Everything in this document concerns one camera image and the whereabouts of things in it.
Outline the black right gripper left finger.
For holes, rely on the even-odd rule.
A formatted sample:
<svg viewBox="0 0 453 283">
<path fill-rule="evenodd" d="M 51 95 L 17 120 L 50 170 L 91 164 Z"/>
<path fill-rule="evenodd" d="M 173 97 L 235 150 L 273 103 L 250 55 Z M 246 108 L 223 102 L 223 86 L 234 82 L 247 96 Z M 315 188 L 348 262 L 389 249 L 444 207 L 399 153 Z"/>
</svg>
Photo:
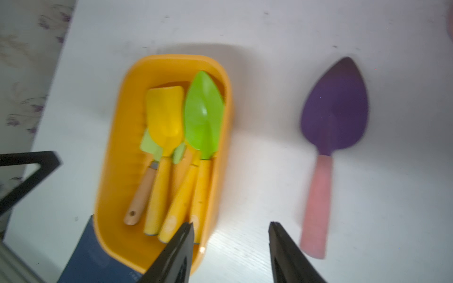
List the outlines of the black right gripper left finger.
<svg viewBox="0 0 453 283">
<path fill-rule="evenodd" d="M 183 223 L 138 283 L 187 283 L 193 256 L 193 224 Z"/>
</svg>

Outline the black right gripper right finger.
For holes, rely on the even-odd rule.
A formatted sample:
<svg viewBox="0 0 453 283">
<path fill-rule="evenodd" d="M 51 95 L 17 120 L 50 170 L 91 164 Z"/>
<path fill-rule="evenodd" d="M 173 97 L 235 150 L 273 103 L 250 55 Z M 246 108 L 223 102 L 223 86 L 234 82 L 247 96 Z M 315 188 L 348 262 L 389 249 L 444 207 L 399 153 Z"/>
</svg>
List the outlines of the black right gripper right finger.
<svg viewBox="0 0 453 283">
<path fill-rule="evenodd" d="M 326 283 L 279 222 L 268 233 L 275 283 Z"/>
</svg>

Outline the yellow plastic storage box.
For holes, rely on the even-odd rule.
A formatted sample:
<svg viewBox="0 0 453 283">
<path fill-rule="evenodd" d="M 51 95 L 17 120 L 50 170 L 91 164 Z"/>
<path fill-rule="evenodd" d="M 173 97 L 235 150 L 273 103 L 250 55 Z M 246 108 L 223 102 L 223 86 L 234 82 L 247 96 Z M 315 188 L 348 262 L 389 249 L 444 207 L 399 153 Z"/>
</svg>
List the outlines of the yellow plastic storage box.
<svg viewBox="0 0 453 283">
<path fill-rule="evenodd" d="M 227 168 L 234 102 L 232 86 L 224 67 L 202 55 L 150 55 L 135 62 L 123 78 L 105 163 L 94 210 L 94 230 L 102 248 L 114 259 L 143 274 L 164 250 L 157 237 L 143 233 L 144 221 L 128 226 L 126 211 L 152 157 L 140 150 L 145 131 L 145 94 L 153 87 L 191 81 L 198 71 L 206 71 L 217 84 L 225 101 L 220 145 L 212 165 L 210 198 L 199 245 L 193 249 L 192 272 L 208 251 L 214 233 Z"/>
</svg>

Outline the light green wooden-handled trowel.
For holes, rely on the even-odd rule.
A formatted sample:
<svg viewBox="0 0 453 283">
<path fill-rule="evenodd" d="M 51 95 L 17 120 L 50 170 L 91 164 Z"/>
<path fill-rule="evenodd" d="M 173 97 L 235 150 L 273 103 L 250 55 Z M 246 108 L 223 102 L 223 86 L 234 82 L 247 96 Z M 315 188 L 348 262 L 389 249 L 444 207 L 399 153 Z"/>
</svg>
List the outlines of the light green wooden-handled trowel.
<svg viewBox="0 0 453 283">
<path fill-rule="evenodd" d="M 140 221 L 142 214 L 146 208 L 149 197 L 152 192 L 153 183 L 159 167 L 159 162 L 162 158 L 163 149 L 158 146 L 151 138 L 148 130 L 145 130 L 141 143 L 140 150 L 144 153 L 152 155 L 152 161 L 145 170 L 144 176 L 141 180 L 138 189 L 130 202 L 127 209 L 123 223 L 126 225 L 136 225 Z M 181 143 L 173 152 L 172 162 L 174 165 L 179 165 L 184 158 L 186 144 Z M 182 183 L 182 175 L 184 173 L 173 173 L 171 188 L 171 199 L 173 199 Z"/>
</svg>

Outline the purple shovel pink handle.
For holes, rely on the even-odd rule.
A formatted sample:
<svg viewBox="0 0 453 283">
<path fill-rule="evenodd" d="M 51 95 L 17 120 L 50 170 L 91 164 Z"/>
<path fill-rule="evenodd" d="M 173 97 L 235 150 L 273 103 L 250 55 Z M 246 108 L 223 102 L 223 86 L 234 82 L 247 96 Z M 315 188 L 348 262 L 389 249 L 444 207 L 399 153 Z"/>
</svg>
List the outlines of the purple shovel pink handle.
<svg viewBox="0 0 453 283">
<path fill-rule="evenodd" d="M 300 128 L 317 149 L 304 212 L 300 249 L 325 259 L 331 208 L 333 156 L 362 138 L 368 123 L 369 101 L 362 74 L 350 57 L 331 66 L 312 88 Z"/>
</svg>

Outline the green shovel yellow handle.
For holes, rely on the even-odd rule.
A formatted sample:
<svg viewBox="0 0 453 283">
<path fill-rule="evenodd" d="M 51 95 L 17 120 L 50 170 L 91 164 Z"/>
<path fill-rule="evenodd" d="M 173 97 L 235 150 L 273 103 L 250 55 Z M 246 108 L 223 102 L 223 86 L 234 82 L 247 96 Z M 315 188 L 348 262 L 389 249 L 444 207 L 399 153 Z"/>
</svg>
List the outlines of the green shovel yellow handle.
<svg viewBox="0 0 453 283">
<path fill-rule="evenodd" d="M 187 143 L 197 151 L 198 175 L 192 198 L 190 221 L 194 243 L 200 244 L 208 206 L 212 157 L 218 152 L 224 100 L 211 76 L 199 71 L 193 79 L 184 106 L 184 129 Z"/>
</svg>

